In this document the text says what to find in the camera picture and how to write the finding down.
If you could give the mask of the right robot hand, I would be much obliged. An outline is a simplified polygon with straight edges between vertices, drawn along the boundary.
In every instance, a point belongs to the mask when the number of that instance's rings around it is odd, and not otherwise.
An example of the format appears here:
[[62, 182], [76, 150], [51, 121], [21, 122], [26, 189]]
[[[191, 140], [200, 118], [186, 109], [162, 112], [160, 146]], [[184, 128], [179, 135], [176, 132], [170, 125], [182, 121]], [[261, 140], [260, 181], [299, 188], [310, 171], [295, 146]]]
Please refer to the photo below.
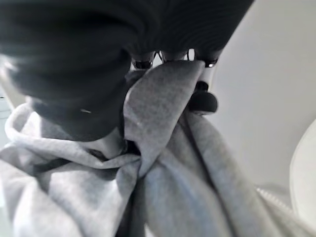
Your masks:
[[77, 141], [121, 121], [131, 61], [195, 49], [217, 59], [250, 0], [3, 0], [0, 54], [34, 111]]

